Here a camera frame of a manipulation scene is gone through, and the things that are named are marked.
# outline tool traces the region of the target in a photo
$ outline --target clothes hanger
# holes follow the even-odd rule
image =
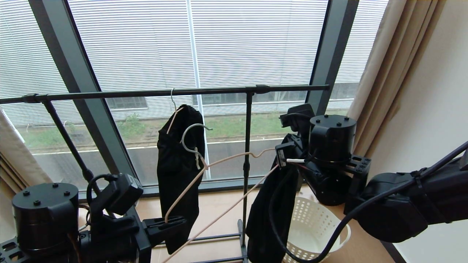
[[[201,127],[204,127],[205,129],[207,130],[212,130],[208,127],[206,127],[205,125],[203,124],[192,124],[190,125],[189,127],[187,127],[187,129],[185,129],[185,131],[183,132],[183,135],[182,135],[182,140],[181,140],[181,143],[182,143],[182,146],[184,147],[184,149],[190,153],[195,153],[195,155],[197,157],[199,157],[203,163],[203,168],[201,169],[201,171],[198,173],[198,175],[193,178],[192,182],[189,183],[189,185],[187,185],[187,187],[183,190],[183,192],[179,195],[179,197],[174,201],[174,203],[171,205],[171,207],[168,209],[168,211],[166,212],[166,216],[164,217],[164,221],[167,223],[168,220],[169,220],[169,214],[171,213],[171,211],[174,209],[174,207],[177,205],[177,203],[180,201],[180,199],[182,199],[182,197],[189,191],[189,189],[195,184],[195,182],[198,180],[198,178],[200,178],[200,176],[206,171],[208,170],[208,168],[212,167],[212,166],[215,166],[219,163],[222,163],[222,162],[225,162],[227,160],[230,160],[230,159],[233,159],[233,158],[236,158],[236,157],[240,157],[240,156],[244,156],[244,155],[251,155],[252,157],[254,158],[258,158],[260,156],[262,156],[263,153],[267,152],[267,151],[273,151],[275,150],[275,148],[270,148],[270,149],[265,149],[263,151],[261,151],[258,155],[255,155],[254,153],[252,152],[247,152],[247,153],[238,153],[238,154],[235,154],[233,156],[229,156],[229,157],[226,157],[224,159],[221,159],[219,161],[216,161],[212,164],[206,164],[205,162],[205,159],[203,158],[203,156],[197,151],[197,150],[191,150],[189,149],[186,145],[185,145],[185,135],[187,134],[188,130],[190,130],[191,128],[195,127],[195,126],[201,126]]]
[[[231,211],[238,203],[240,203],[248,194],[250,194],[255,188],[260,185],[261,182],[263,182],[276,168],[278,168],[278,164],[273,167],[258,183],[256,183],[245,195],[243,195],[237,202],[235,202],[231,207],[229,207],[226,211],[224,211],[222,214],[220,214],[215,220],[213,220],[210,224],[205,226],[202,230],[200,230],[198,233],[196,233],[192,238],[187,240],[178,250],[174,251],[168,258],[166,258],[162,263],[166,263],[169,261],[173,256],[175,256],[179,251],[181,251],[184,247],[189,245],[192,241],[194,241],[201,233],[203,233],[206,229],[208,229],[210,226],[212,226],[214,223],[216,223],[220,218],[222,218],[225,214],[227,214],[229,211]]]
[[[183,109],[183,108],[177,109],[174,98],[172,97],[172,92],[173,91],[174,91],[174,88],[171,89],[171,100],[172,100],[172,103],[174,104],[174,116],[172,116],[172,120],[171,120],[171,123],[169,124],[169,128],[166,131],[166,134],[169,134],[169,131],[170,131],[171,127],[172,127],[172,124],[174,123],[174,119],[176,118],[177,113],[179,113],[179,111],[181,111]]]

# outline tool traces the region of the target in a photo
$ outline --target metal hook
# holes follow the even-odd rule
[[[185,140],[185,135],[187,134],[187,132],[188,132],[191,128],[193,128],[193,127],[195,127],[195,126],[201,126],[201,127],[205,128],[205,129],[207,129],[207,130],[209,130],[209,131],[213,130],[213,129],[210,129],[210,128],[206,127],[205,125],[203,125],[203,124],[201,124],[201,123],[192,124],[192,125],[190,125],[189,127],[187,127],[187,129],[185,129],[185,131],[183,132],[181,143],[182,143],[183,148],[184,148],[187,152],[195,153],[195,154],[197,154],[198,156],[200,156],[201,158],[203,158],[203,156],[201,155],[201,153],[199,153],[199,152],[197,152],[197,151],[194,151],[194,150],[190,150],[190,149],[185,145],[185,141],[184,141],[184,140]]]
[[[174,99],[172,97],[172,92],[174,91],[174,88],[171,89],[171,100],[172,100],[172,103],[174,103],[174,110],[177,110],[177,106],[176,106],[176,103],[174,102]]]

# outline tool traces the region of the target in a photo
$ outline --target cylindrical motor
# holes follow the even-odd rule
[[[78,235],[78,188],[43,183],[13,197],[18,245],[23,252],[46,256],[69,248]]]
[[[316,161],[344,163],[351,158],[356,121],[341,115],[318,115],[310,119],[309,153]]]

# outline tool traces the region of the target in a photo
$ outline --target basket handle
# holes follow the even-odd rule
[[[340,243],[340,245],[338,246],[337,250],[340,249],[344,244],[346,244],[346,242],[348,242],[348,240],[351,238],[351,227],[346,224],[346,230],[347,230],[347,234],[346,234],[346,238],[344,239],[343,242]]]

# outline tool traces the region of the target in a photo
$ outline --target pavement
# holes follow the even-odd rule
[[[251,140],[250,151],[259,154],[262,150],[274,148],[281,143],[282,139],[262,139]],[[208,143],[209,162],[221,160],[228,156],[243,153],[245,149],[244,141],[232,142],[214,142]],[[156,168],[158,163],[158,148],[138,147],[127,149],[130,159],[135,167],[137,175],[143,185],[157,184]],[[97,150],[82,151],[80,155],[86,166],[94,173],[94,175],[109,173],[104,160]],[[39,165],[42,167],[54,182],[73,183],[80,190],[84,190],[87,183],[82,177],[80,167],[74,160],[71,153],[41,153],[35,154]],[[250,157],[250,176],[266,174],[275,158],[274,151],[265,152],[259,158]],[[220,163],[210,168],[211,179],[226,179],[226,178],[242,178],[243,164],[245,157],[238,157]]]

